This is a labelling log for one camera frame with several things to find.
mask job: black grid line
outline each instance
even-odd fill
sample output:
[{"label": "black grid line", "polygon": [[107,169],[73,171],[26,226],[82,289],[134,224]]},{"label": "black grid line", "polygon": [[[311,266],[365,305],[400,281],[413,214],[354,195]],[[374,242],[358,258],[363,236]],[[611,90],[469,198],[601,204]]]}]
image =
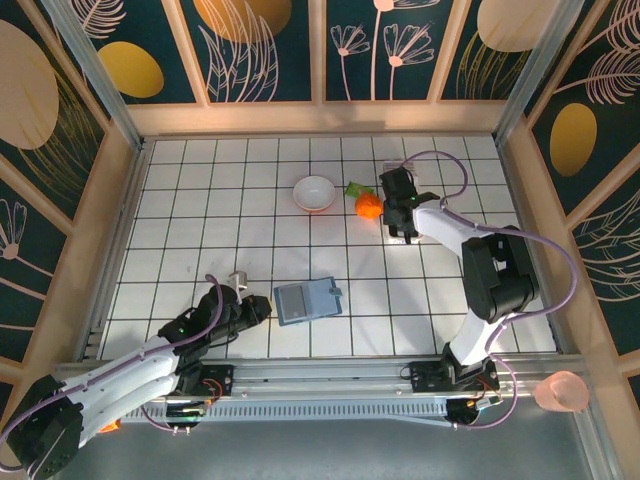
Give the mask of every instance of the black grid line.
[{"label": "black grid line", "polygon": [[[378,169],[376,166],[377,162],[375,160],[375,152],[373,150],[373,137],[371,138],[371,155],[374,158],[373,173],[377,179],[378,175],[384,172],[378,173]],[[378,228],[380,229],[380,236],[382,237],[382,245],[383,245],[382,246],[382,263],[384,264],[384,276],[385,276],[384,283],[387,287],[387,306],[389,308],[389,326],[391,327],[391,347],[392,347],[393,354],[395,355],[396,354],[396,337],[393,331],[393,311],[391,310],[391,289],[389,288],[389,270],[387,269],[387,252],[386,252],[386,249],[384,248],[384,231],[383,230],[385,227],[384,225],[382,225],[382,220],[380,219],[380,217],[376,218],[375,221],[378,222]]]}]

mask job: purple cable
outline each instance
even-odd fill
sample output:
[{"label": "purple cable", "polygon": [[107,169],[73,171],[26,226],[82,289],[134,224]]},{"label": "purple cable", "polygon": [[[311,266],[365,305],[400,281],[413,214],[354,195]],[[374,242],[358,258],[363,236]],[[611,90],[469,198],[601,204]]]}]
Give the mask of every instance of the purple cable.
[{"label": "purple cable", "polygon": [[[220,287],[220,284],[218,283],[218,280],[210,274],[206,274],[205,275],[205,279],[208,282],[211,282],[215,285],[216,287],[216,293],[218,295],[218,299],[222,299],[222,288]],[[152,348],[151,350],[147,351],[147,352],[141,352],[140,355],[137,355],[135,357],[130,358],[129,360],[127,360],[124,363],[121,363],[120,365],[117,365],[115,367],[113,367],[110,370],[107,370],[106,372],[98,375],[97,377],[92,378],[91,380],[87,381],[87,383],[85,385],[77,385],[73,388],[70,388],[69,390],[66,390],[64,392],[60,392],[60,393],[56,393],[55,395],[53,395],[50,398],[47,398],[46,400],[43,400],[42,402],[38,403],[37,405],[34,405],[33,407],[29,408],[28,410],[26,410],[24,413],[22,413],[21,415],[19,415],[16,419],[14,419],[11,423],[9,423],[9,425],[7,425],[7,427],[3,430],[2,435],[0,435],[0,447],[2,445],[4,445],[4,443],[7,441],[7,437],[9,436],[9,434],[11,433],[11,431],[16,428],[18,425],[20,425],[20,423],[22,423],[23,421],[25,421],[27,418],[29,418],[31,415],[33,415],[35,412],[37,412],[38,410],[46,407],[47,405],[51,405],[54,402],[57,402],[58,400],[68,397],[69,395],[72,395],[76,392],[79,392],[81,390],[86,390],[88,389],[90,386],[96,384],[97,382],[104,380],[105,378],[110,377],[111,375],[118,373],[119,371],[121,371],[122,369],[128,367],[129,365],[132,365],[134,363],[136,363],[137,361],[142,361],[144,360],[145,356],[153,354],[153,353],[158,353],[158,352],[162,352],[164,350],[170,350],[170,349],[174,349],[177,347],[181,347],[183,345],[186,345],[188,343],[194,342],[202,337],[204,337],[205,335],[207,335],[218,323],[218,321],[220,320],[220,316],[222,315],[222,302],[218,301],[218,308],[216,309],[216,314],[215,314],[215,318],[213,319],[213,321],[211,322],[211,324],[209,324],[209,326],[207,326],[207,328],[205,328],[204,330],[202,330],[200,333],[197,333],[196,335],[193,335],[192,337],[186,338],[184,340],[180,340],[179,342],[175,342],[175,343],[171,343],[169,345],[162,345],[160,347],[156,347],[156,348]],[[22,466],[15,466],[15,467],[10,467],[7,465],[4,465],[3,463],[0,462],[0,472],[3,473],[14,473],[14,472],[19,472],[20,470],[22,470]]]},{"label": "purple cable", "polygon": [[464,168],[463,163],[456,157],[454,157],[453,155],[451,155],[450,153],[447,152],[443,152],[440,150],[425,150],[424,152],[418,152],[414,155],[411,155],[409,158],[407,158],[404,162],[402,162],[402,164],[400,165],[401,167],[403,167],[406,163],[416,160],[418,159],[418,157],[421,157],[423,155],[428,155],[428,154],[433,154],[435,153],[436,155],[442,155],[446,158],[448,158],[449,160],[453,160],[459,167],[460,170],[462,170],[462,175],[464,177],[464,180],[462,182],[462,187],[460,188],[460,190],[458,190],[456,193],[451,193],[449,195],[445,195],[444,197],[442,197],[440,199],[440,208],[442,209],[442,211],[451,219],[462,223],[463,225],[466,225],[467,227],[473,228],[474,230],[479,230],[481,232],[490,232],[490,233],[499,233],[499,234],[503,234],[503,235],[512,235],[515,237],[521,237],[527,240],[534,240],[536,242],[540,242],[543,245],[547,245],[549,247],[552,247],[554,249],[556,249],[558,252],[560,252],[562,254],[562,256],[565,258],[565,260],[567,261],[567,263],[569,264],[569,269],[571,271],[571,285],[569,286],[569,290],[567,291],[566,295],[564,296],[564,298],[562,300],[560,300],[557,304],[552,305],[551,307],[547,307],[547,308],[543,308],[542,310],[538,310],[535,312],[523,312],[523,313],[516,313],[510,317],[505,318],[502,323],[500,324],[500,328],[497,328],[494,330],[494,332],[489,336],[489,338],[487,339],[487,343],[485,344],[485,351],[487,352],[487,355],[489,355],[489,357],[494,360],[495,362],[499,363],[500,365],[502,365],[502,367],[507,370],[507,372],[509,372],[509,375],[511,375],[511,379],[513,380],[513,401],[511,402],[511,405],[509,406],[509,410],[507,410],[507,412],[500,417],[497,420],[494,420],[493,422],[484,424],[484,425],[466,425],[465,428],[469,429],[469,430],[481,430],[481,429],[485,429],[485,428],[491,428],[491,427],[495,427],[496,425],[501,424],[502,422],[504,422],[507,418],[509,418],[509,416],[513,413],[513,411],[516,408],[516,403],[518,401],[518,382],[516,379],[516,374],[513,371],[513,369],[504,361],[502,360],[500,357],[498,357],[497,355],[494,355],[492,353],[489,353],[489,350],[491,349],[491,346],[493,345],[493,342],[495,342],[495,340],[500,336],[500,334],[506,330],[507,326],[513,322],[515,322],[516,320],[524,320],[525,318],[531,318],[534,316],[538,316],[538,315],[547,315],[549,313],[553,313],[559,309],[561,309],[562,307],[564,307],[567,303],[569,303],[569,300],[571,300],[571,297],[573,297],[573,294],[576,291],[576,288],[578,286],[578,269],[575,265],[575,263],[573,262],[573,259],[571,258],[571,255],[569,255],[569,253],[562,248],[560,245],[558,245],[557,243],[555,243],[552,240],[549,240],[546,237],[543,237],[541,235],[536,235],[535,233],[528,233],[528,232],[522,232],[520,230],[511,230],[508,228],[498,228],[498,227],[491,227],[489,225],[482,225],[482,224],[478,224],[475,222],[472,222],[470,220],[467,220],[466,218],[462,217],[461,215],[457,214],[456,212],[449,210],[448,206],[447,206],[447,200],[449,198],[455,198],[455,197],[459,197],[460,195],[462,195],[465,190],[467,189],[467,186],[469,184],[469,175],[467,173],[466,168]]}]

